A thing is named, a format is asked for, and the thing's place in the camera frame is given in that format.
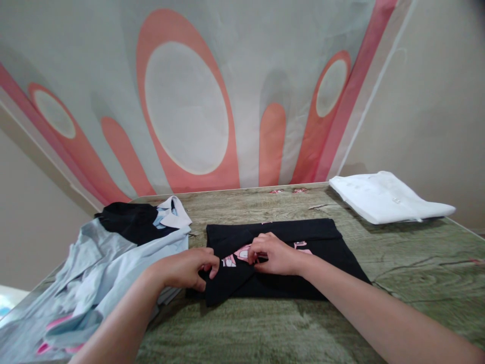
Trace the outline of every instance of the pink graphic print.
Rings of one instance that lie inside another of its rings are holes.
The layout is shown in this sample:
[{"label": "pink graphic print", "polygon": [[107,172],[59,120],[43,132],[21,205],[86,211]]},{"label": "pink graphic print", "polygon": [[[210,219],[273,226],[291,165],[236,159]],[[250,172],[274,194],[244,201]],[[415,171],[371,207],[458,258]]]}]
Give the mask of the pink graphic print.
[{"label": "pink graphic print", "polygon": [[[297,249],[298,247],[301,247],[301,246],[305,246],[305,245],[307,245],[307,242],[305,242],[305,241],[293,243],[293,246],[295,247],[295,249]],[[222,266],[235,267],[236,261],[234,259],[234,256],[236,256],[236,258],[239,259],[239,260],[243,260],[243,261],[247,262],[248,261],[249,247],[251,247],[251,244],[244,245],[242,248],[236,250],[233,254],[225,257],[222,260]],[[297,249],[297,250],[301,251],[302,253],[307,253],[307,254],[313,255],[313,253],[310,251],[310,249]],[[268,259],[268,255],[266,253],[259,253],[258,258],[256,259],[256,261],[258,263],[259,263],[259,258]]]},{"label": "pink graphic print", "polygon": [[[293,246],[295,247],[295,249],[297,249],[299,246],[305,246],[307,245],[307,242],[306,241],[302,241],[302,242],[295,242],[293,243]],[[312,254],[313,253],[310,251],[310,249],[297,249],[298,251],[301,251],[303,253],[307,253],[307,254]]]},{"label": "pink graphic print", "polygon": [[[52,321],[50,324],[48,324],[45,329],[46,330],[50,330],[52,329],[53,327],[59,325],[60,323],[63,323],[64,321],[70,319],[72,317],[72,314],[70,315],[67,315],[65,317],[61,317],[61,318],[58,318],[57,320],[54,320]],[[69,354],[75,354],[77,353],[79,350],[81,350],[81,348],[84,346],[84,344],[81,344],[79,346],[76,346],[76,347],[72,347],[72,348],[66,348],[66,352],[69,353]],[[39,348],[37,349],[37,355],[42,355],[42,354],[45,354],[47,353],[49,350],[52,350],[53,347],[50,346],[49,344],[47,344],[46,342],[42,343]]]}]

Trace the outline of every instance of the folded black t-shirt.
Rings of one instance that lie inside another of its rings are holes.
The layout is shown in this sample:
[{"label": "folded black t-shirt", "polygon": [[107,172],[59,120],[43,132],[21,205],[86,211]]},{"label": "folded black t-shirt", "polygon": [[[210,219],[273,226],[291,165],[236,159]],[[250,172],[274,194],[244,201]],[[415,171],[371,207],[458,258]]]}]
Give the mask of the folded black t-shirt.
[{"label": "folded black t-shirt", "polygon": [[178,230],[168,226],[157,229],[153,225],[157,215],[157,208],[150,204],[113,202],[94,217],[99,218],[107,231],[119,233],[126,240],[140,246]]},{"label": "folded black t-shirt", "polygon": [[[248,244],[260,233],[269,232],[292,248],[316,255],[370,284],[332,219],[207,225],[207,246],[213,248],[214,254],[222,260],[213,280],[207,274],[201,274],[207,282],[207,306],[221,303],[229,297],[326,299],[302,277],[257,273],[247,263]],[[187,295],[204,297],[194,292],[188,292]]]}]

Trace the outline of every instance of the white oval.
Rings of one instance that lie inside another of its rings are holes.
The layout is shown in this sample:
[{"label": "white oval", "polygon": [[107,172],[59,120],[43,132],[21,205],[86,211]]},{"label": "white oval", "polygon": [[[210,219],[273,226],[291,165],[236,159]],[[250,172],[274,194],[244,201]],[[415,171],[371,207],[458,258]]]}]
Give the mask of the white oval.
[{"label": "white oval", "polygon": [[322,78],[317,94],[317,114],[324,117],[332,111],[344,89],[347,78],[347,64],[336,60]]},{"label": "white oval", "polygon": [[34,91],[34,102],[44,119],[62,136],[73,139],[76,128],[61,104],[42,90]]},{"label": "white oval", "polygon": [[150,56],[145,97],[155,134],[167,154],[192,174],[216,169],[226,154],[226,104],[213,73],[189,47],[168,42]]}]

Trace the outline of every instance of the left hand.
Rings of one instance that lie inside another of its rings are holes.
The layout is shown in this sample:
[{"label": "left hand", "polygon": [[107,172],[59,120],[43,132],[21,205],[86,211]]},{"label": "left hand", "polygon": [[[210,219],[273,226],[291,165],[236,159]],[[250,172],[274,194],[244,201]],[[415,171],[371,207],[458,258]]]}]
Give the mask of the left hand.
[{"label": "left hand", "polygon": [[212,269],[209,278],[213,279],[219,270],[219,262],[212,248],[193,248],[160,259],[147,269],[147,273],[154,275],[164,286],[204,292],[206,282],[199,276],[199,270]]}]

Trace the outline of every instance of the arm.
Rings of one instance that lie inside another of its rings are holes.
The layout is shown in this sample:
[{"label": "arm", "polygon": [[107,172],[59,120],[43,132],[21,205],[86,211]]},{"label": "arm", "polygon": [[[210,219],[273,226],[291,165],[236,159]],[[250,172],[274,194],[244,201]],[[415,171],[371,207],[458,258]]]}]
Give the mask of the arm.
[{"label": "arm", "polygon": [[162,290],[168,286],[203,292],[206,282],[198,271],[211,268],[213,279],[219,269],[219,258],[211,248],[190,249],[152,264],[70,363],[133,363]]},{"label": "arm", "polygon": [[314,285],[390,363],[485,363],[485,352],[398,299],[315,255],[292,249],[273,233],[260,234],[248,252],[268,261],[259,272],[298,275]]}]

